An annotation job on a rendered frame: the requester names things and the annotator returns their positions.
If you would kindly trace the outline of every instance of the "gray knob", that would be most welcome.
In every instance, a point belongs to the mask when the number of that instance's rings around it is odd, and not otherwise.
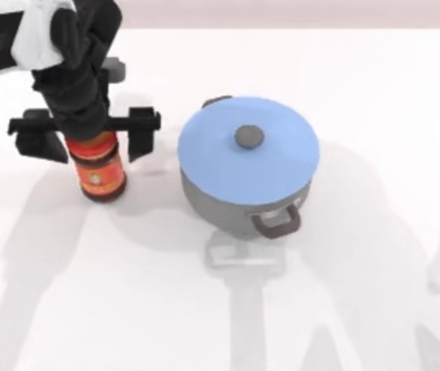
[[[263,140],[263,131],[255,125],[240,126],[235,132],[235,141],[243,148],[256,148],[263,142]]]

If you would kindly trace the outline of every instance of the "toy pot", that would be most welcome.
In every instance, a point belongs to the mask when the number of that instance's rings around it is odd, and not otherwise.
[[[184,193],[201,217],[236,237],[275,239],[302,225],[319,143],[283,104],[220,97],[184,126],[179,161]]]

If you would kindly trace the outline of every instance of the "can bottom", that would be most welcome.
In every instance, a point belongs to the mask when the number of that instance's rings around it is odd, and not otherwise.
[[[127,189],[127,176],[124,175],[124,180],[120,184],[116,190],[113,192],[107,193],[105,195],[94,195],[93,193],[89,193],[87,190],[85,190],[83,187],[80,187],[80,190],[82,193],[91,201],[94,201],[96,203],[111,203],[118,199],[124,191]]]

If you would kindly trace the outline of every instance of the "red can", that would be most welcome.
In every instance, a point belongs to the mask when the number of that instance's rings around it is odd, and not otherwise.
[[[105,203],[114,201],[125,191],[127,176],[118,152],[116,133],[105,131],[89,141],[66,138],[65,142],[85,196]]]

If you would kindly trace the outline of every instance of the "pot body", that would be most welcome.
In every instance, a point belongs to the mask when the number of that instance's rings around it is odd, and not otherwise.
[[[216,199],[199,189],[181,171],[182,187],[192,208],[205,221],[239,238],[263,236],[275,239],[296,232],[301,226],[299,209],[311,183],[276,203],[237,205]]]

